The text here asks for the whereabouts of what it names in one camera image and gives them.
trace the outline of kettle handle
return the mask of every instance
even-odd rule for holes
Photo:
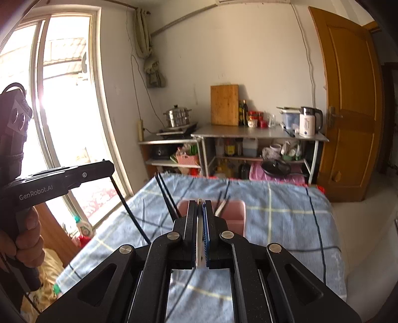
[[[322,126],[323,126],[323,113],[322,113],[322,111],[320,109],[315,109],[315,113],[319,114],[320,120],[321,120],[321,125],[316,130],[316,132],[318,132],[319,130],[322,129]]]

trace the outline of wooden cutting board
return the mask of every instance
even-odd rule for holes
[[[214,85],[210,87],[211,124],[238,126],[238,90],[237,84]]]

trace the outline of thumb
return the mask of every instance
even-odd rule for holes
[[[5,253],[8,256],[15,256],[17,253],[17,247],[11,238],[0,230],[0,252]]]

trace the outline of black frying pan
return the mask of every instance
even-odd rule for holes
[[[264,173],[274,178],[286,178],[288,175],[302,175],[307,177],[307,174],[303,173],[292,173],[292,167],[290,164],[284,162],[283,160],[265,160],[261,164],[261,168]]]

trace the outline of stainless steel pot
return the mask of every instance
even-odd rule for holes
[[[164,114],[167,118],[169,128],[177,128],[189,124],[189,111],[187,108],[179,108],[176,104],[174,108],[166,111]]]

